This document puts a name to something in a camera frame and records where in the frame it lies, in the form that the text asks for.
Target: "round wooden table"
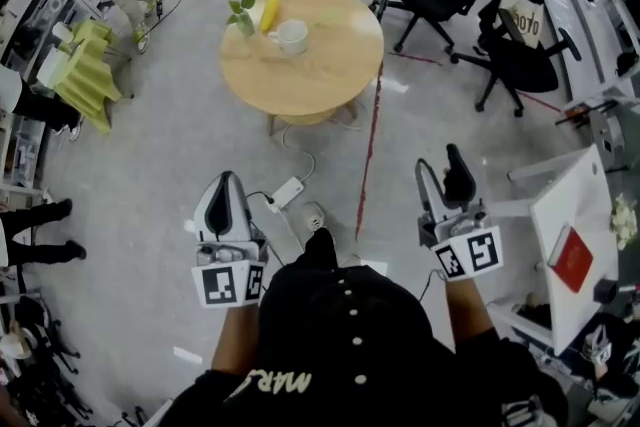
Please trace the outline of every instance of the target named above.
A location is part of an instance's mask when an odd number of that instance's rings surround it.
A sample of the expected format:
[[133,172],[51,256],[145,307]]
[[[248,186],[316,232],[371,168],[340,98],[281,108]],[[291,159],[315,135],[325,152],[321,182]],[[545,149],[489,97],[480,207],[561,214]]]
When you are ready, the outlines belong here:
[[[264,2],[257,0],[252,14],[259,17]],[[280,0],[270,31],[292,18],[309,29],[303,54],[285,54],[259,30],[245,38],[235,25],[227,27],[220,47],[227,84],[267,113],[269,134],[276,116],[292,125],[313,125],[345,106],[355,118],[351,102],[382,62],[382,28],[359,0]]]

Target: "white tabletop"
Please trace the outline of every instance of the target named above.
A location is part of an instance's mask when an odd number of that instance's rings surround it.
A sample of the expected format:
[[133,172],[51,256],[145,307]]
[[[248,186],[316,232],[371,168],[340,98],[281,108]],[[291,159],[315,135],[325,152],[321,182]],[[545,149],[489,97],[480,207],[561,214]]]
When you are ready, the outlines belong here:
[[618,249],[610,230],[611,197],[595,145],[549,184],[530,210],[546,262],[565,223],[572,225],[593,255],[589,273],[576,294],[544,266],[551,304],[553,346],[560,354],[600,308],[593,288],[604,276],[616,279]]

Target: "black shirt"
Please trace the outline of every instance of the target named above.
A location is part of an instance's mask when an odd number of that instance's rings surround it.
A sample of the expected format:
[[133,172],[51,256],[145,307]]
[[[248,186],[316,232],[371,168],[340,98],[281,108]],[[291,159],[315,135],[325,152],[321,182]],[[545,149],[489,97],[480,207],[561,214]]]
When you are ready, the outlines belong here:
[[[276,273],[262,301],[255,369],[206,372],[161,427],[345,417],[497,426],[504,400],[528,399],[538,374],[527,349],[494,330],[454,355],[433,338],[420,303],[369,267],[292,264]],[[525,384],[514,387],[514,378]]]

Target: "power strip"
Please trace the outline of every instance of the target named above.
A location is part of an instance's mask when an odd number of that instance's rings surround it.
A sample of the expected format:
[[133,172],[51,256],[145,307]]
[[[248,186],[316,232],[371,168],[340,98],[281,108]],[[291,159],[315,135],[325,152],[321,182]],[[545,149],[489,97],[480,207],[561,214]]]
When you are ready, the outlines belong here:
[[274,214],[277,214],[291,203],[303,190],[304,184],[300,180],[295,176],[289,178],[282,187],[271,195],[273,203],[267,201],[267,207],[269,207],[269,210]]

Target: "chair base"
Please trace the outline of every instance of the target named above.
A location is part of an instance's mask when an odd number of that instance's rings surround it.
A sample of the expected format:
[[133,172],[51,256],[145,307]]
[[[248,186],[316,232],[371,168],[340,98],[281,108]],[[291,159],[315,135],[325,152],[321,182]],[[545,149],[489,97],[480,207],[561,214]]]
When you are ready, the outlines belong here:
[[444,49],[445,52],[447,54],[449,54],[449,55],[453,54],[453,47],[454,47],[455,43],[451,39],[451,36],[449,36],[447,31],[445,31],[438,22],[434,22],[432,20],[429,20],[429,18],[427,18],[425,16],[421,16],[421,15],[416,14],[415,11],[413,11],[413,9],[411,9],[410,7],[408,7],[406,4],[404,4],[402,2],[398,2],[398,1],[395,1],[395,0],[390,0],[388,2],[388,4],[387,4],[387,7],[393,7],[393,8],[396,8],[396,9],[402,9],[403,11],[409,11],[410,13],[413,13],[413,18],[411,18],[411,20],[409,21],[409,25],[407,25],[407,28],[405,29],[404,33],[402,34],[402,37],[400,38],[400,41],[398,41],[393,46],[393,51],[394,52],[396,52],[397,54],[402,52],[402,48],[404,46],[404,41],[407,39],[407,36],[413,30],[413,28],[415,27],[415,25],[418,22],[418,20],[420,18],[424,18],[426,20],[426,22],[429,25],[431,25],[431,27],[433,27],[436,30],[436,32],[438,34],[440,34],[440,36],[442,36],[442,38],[448,43],[448,45]]
[[[489,70],[491,72],[491,77],[489,78],[489,82],[484,88],[482,97],[480,98],[480,101],[475,104],[476,112],[483,112],[484,104],[486,103],[487,98],[489,98],[489,95],[493,90],[493,86],[495,86],[498,80],[498,76],[495,74],[495,70],[491,66],[491,61],[488,61],[486,59],[480,59],[472,55],[465,55],[465,54],[458,54],[458,53],[452,53],[451,56],[449,57],[449,61],[451,61],[453,64],[457,64],[460,61],[466,61],[468,63],[475,64],[476,66],[480,66],[481,68],[484,68],[485,70]],[[516,118],[521,118],[524,113],[524,105],[522,105],[522,101],[518,96],[518,92],[513,88],[507,87],[506,85],[505,85],[505,89],[507,90],[509,95],[511,95],[511,98],[513,99],[513,103],[516,104],[516,108],[513,111],[513,115]]]

